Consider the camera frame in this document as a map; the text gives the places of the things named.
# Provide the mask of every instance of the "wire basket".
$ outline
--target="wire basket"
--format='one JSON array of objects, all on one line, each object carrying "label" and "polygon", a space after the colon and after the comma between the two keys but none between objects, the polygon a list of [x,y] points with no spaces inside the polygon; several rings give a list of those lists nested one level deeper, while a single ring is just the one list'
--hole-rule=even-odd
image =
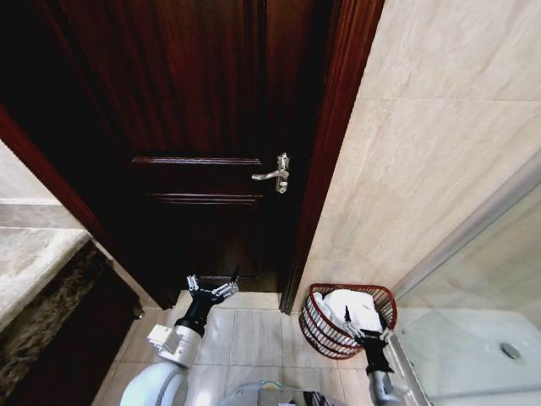
[{"label": "wire basket", "polygon": [[303,307],[298,323],[309,344],[314,349],[331,359],[348,359],[363,350],[363,346],[334,325],[315,303],[314,293],[323,296],[336,289],[349,289],[356,292],[365,292],[374,298],[374,307],[381,314],[387,326],[392,330],[396,324],[396,303],[389,289],[375,285],[334,285],[329,283],[316,283],[310,285],[309,296]]}]

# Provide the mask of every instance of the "white towel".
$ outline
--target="white towel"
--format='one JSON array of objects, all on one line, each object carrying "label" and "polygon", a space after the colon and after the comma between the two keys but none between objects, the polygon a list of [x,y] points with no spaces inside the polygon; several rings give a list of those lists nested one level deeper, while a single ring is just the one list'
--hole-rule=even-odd
[{"label": "white towel", "polygon": [[382,332],[380,316],[374,307],[374,298],[365,292],[354,292],[348,289],[337,289],[323,299],[327,310],[331,313],[331,321],[344,328],[346,306],[355,329]]},{"label": "white towel", "polygon": [[[331,309],[329,309],[327,305],[325,304],[325,302],[323,301],[323,296],[321,295],[321,293],[314,292],[314,299],[315,299],[315,304],[320,308],[320,310],[323,312],[325,317],[334,323]],[[324,324],[323,319],[317,322],[317,327],[320,327],[322,324]],[[328,323],[325,323],[325,325],[326,326],[323,328],[323,332],[327,333],[329,332],[329,330],[331,330],[331,327],[328,325]]]}]

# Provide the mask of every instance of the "marble countertop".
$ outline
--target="marble countertop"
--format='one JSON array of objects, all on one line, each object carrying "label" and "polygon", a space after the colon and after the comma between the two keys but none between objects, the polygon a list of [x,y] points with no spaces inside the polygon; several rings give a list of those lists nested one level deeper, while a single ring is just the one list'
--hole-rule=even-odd
[{"label": "marble countertop", "polygon": [[80,229],[0,228],[0,332],[89,239]]}]

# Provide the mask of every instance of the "wall tile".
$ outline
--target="wall tile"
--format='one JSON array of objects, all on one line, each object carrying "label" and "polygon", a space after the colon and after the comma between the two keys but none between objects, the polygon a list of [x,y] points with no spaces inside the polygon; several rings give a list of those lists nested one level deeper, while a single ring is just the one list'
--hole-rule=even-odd
[{"label": "wall tile", "polygon": [[0,199],[58,200],[0,140]]},{"label": "wall tile", "polygon": [[83,228],[61,205],[0,204],[0,227]]},{"label": "wall tile", "polygon": [[540,101],[539,21],[536,0],[386,1],[360,95]]},{"label": "wall tile", "polygon": [[358,99],[305,268],[392,288],[541,148],[541,103]]}]

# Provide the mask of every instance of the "glass shower door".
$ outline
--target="glass shower door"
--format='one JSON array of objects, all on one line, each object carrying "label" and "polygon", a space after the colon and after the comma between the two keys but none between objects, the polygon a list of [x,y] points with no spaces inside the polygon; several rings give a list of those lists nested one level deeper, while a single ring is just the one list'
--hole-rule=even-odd
[{"label": "glass shower door", "polygon": [[541,404],[541,186],[398,301],[434,405]]}]

